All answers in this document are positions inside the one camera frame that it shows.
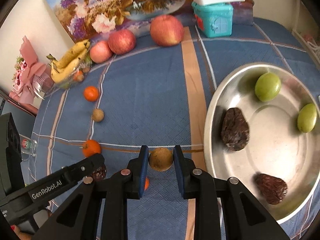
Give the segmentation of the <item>stemmed tangerine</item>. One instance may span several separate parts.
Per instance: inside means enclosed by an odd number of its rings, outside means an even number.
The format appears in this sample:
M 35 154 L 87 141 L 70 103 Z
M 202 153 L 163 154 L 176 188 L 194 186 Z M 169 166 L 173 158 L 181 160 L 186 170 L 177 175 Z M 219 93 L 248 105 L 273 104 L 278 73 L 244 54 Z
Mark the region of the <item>stemmed tangerine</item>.
M 100 144 L 95 140 L 86 140 L 81 146 L 80 146 L 82 153 L 85 158 L 88 158 L 94 154 L 101 154 L 101 146 Z

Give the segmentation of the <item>far small tangerine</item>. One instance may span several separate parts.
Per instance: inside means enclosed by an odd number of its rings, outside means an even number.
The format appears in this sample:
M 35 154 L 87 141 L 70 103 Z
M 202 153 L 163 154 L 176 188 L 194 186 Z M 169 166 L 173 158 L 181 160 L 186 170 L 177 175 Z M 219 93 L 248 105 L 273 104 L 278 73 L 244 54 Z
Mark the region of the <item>far small tangerine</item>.
M 84 98 L 89 102 L 97 101 L 99 98 L 99 95 L 100 95 L 99 90 L 97 89 L 97 87 L 94 87 L 94 86 L 88 86 L 83 91 Z

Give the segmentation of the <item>small green jujube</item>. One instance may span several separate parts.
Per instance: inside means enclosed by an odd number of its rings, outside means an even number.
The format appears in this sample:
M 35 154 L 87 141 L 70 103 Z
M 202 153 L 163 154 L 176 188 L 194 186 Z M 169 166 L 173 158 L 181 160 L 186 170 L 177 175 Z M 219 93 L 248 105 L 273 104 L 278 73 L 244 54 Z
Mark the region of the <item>small green jujube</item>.
M 303 133 L 309 133 L 313 130 L 317 121 L 317 109 L 313 103 L 308 103 L 299 112 L 297 118 L 297 127 Z

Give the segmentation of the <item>pale pink apple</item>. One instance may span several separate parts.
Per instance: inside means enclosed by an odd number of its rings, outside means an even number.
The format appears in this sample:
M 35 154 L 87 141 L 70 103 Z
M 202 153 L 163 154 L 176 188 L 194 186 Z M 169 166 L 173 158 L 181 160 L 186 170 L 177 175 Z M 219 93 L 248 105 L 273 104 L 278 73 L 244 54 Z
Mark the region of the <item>pale pink apple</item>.
M 107 41 L 100 41 L 90 49 L 89 55 L 94 63 L 103 63 L 113 55 L 113 52 Z

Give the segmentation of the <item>large green jujube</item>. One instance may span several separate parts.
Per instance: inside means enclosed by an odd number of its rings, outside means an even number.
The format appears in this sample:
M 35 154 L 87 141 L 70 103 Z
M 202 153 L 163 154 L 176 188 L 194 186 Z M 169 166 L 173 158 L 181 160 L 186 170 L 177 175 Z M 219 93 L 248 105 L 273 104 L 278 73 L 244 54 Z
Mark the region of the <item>large green jujube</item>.
M 280 92 L 281 80 L 279 76 L 268 72 L 259 77 L 255 83 L 254 92 L 262 102 L 273 100 Z

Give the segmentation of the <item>round dark red date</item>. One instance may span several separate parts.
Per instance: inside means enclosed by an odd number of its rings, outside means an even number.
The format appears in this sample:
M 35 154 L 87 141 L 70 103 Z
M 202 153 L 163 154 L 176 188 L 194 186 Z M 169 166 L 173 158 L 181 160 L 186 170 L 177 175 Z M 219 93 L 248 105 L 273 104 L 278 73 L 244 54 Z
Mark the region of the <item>round dark red date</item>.
M 240 151 L 249 142 L 249 125 L 238 107 L 229 108 L 221 128 L 221 139 L 231 151 Z

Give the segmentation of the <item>blue plaid tablecloth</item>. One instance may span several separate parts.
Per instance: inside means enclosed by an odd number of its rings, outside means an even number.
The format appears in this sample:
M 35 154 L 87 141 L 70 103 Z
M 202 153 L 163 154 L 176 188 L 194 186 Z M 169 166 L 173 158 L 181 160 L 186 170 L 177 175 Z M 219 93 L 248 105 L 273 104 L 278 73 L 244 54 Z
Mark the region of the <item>blue plaid tablecloth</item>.
M 185 29 L 178 46 L 161 48 L 141 37 L 127 55 L 94 66 L 73 88 L 45 96 L 32 137 L 36 157 L 23 162 L 27 184 L 80 161 L 81 144 L 101 145 L 107 174 L 125 168 L 142 145 L 150 150 L 180 145 L 196 166 L 206 169 L 204 126 L 211 99 L 221 81 L 245 64 L 271 64 L 290 72 L 319 100 L 319 70 L 306 50 L 282 25 L 255 19 L 236 25 L 231 37 L 209 39 L 195 26 Z M 87 101 L 83 91 L 97 87 L 99 98 Z M 94 109 L 104 111 L 101 122 Z M 319 211 L 319 182 L 313 198 L 281 224 L 291 239 L 300 239 Z

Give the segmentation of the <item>long dark date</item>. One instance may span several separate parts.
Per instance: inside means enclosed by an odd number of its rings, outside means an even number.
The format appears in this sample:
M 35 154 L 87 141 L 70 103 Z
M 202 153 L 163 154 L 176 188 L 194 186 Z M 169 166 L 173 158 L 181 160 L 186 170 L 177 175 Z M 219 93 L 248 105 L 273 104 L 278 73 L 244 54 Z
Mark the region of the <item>long dark date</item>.
M 107 175 L 107 169 L 105 164 L 97 168 L 94 172 L 90 174 L 90 176 L 93 178 L 94 181 L 104 180 L 106 178 L 106 175 Z

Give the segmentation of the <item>wrinkled dark date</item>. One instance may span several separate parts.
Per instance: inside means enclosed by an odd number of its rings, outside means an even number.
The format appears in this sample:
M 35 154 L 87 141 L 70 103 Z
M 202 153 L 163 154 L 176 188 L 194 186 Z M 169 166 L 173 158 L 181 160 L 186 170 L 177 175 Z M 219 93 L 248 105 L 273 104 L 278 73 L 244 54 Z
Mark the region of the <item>wrinkled dark date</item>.
M 260 173 L 254 181 L 268 204 L 278 205 L 287 194 L 287 183 L 281 178 Z

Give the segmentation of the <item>round steel plate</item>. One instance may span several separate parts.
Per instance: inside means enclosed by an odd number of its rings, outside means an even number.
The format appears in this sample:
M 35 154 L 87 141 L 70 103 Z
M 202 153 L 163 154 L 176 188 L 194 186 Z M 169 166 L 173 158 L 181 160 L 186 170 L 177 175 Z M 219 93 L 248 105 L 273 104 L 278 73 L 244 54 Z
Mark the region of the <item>round steel plate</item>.
M 254 93 L 257 79 L 274 73 L 281 80 L 279 94 L 269 102 Z M 319 182 L 319 126 L 309 133 L 297 127 L 299 111 L 315 100 L 307 87 L 283 68 L 264 63 L 245 64 L 228 74 L 215 91 L 204 126 L 204 159 L 215 178 L 238 178 L 283 224 L 313 198 Z M 249 142 L 240 151 L 231 151 L 221 139 L 222 122 L 228 109 L 237 107 L 249 125 Z M 268 204 L 254 176 L 265 173 L 281 178 L 288 189 L 284 200 Z

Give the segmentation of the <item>clear glass fruit bowl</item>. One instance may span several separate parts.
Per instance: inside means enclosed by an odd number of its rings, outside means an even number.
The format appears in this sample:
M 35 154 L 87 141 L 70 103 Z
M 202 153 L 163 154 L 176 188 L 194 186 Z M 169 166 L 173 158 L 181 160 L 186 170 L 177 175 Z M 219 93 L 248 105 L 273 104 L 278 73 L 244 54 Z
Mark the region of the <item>clear glass fruit bowl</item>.
M 92 61 L 85 59 L 77 64 L 71 63 L 71 68 L 66 67 L 63 70 L 57 70 L 53 66 L 54 64 L 52 63 L 51 76 L 55 87 L 69 89 L 84 81 L 91 70 Z

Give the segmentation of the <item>flower painting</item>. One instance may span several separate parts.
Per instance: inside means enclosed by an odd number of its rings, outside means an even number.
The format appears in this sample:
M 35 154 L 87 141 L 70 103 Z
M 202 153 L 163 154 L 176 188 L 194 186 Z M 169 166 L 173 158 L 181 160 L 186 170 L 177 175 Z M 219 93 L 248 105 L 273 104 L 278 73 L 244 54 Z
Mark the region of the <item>flower painting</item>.
M 236 4 L 251 2 L 232 2 Z M 193 0 L 46 0 L 55 16 L 75 42 L 108 38 L 127 29 L 135 36 L 150 34 L 151 21 L 172 15 L 182 24 L 196 21 Z

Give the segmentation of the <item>banana bunch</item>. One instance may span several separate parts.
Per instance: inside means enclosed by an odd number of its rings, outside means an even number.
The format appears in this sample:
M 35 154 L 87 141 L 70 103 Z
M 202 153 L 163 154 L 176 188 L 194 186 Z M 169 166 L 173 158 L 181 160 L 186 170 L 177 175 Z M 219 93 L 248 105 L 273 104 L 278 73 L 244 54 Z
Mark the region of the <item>banana bunch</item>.
M 59 60 L 52 54 L 46 56 L 50 61 L 51 78 L 56 84 L 67 80 L 77 70 L 79 64 L 84 62 L 90 45 L 89 39 L 77 42 Z

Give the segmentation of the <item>brown longan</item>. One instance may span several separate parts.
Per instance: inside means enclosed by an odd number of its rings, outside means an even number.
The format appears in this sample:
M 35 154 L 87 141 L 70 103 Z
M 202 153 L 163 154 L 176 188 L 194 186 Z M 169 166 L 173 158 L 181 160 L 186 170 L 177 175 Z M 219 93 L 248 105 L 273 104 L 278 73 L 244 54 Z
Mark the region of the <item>brown longan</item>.
M 91 115 L 92 120 L 95 121 L 95 122 L 103 121 L 104 116 L 105 116 L 104 111 L 101 110 L 101 109 L 98 109 L 98 108 L 94 109 L 92 111 L 92 115 Z
M 171 168 L 172 163 L 173 154 L 167 148 L 156 148 L 149 155 L 149 166 L 155 171 L 164 172 Z

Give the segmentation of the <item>large orange tangerine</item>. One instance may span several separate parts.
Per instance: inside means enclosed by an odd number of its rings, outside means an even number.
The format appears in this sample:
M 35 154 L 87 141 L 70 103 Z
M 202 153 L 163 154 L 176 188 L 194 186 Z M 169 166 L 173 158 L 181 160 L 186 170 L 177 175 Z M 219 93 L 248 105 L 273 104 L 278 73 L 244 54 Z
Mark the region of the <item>large orange tangerine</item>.
M 146 191 L 146 190 L 148 189 L 148 187 L 149 187 L 149 178 L 146 177 L 146 179 L 145 179 L 145 185 L 144 185 L 144 190 Z

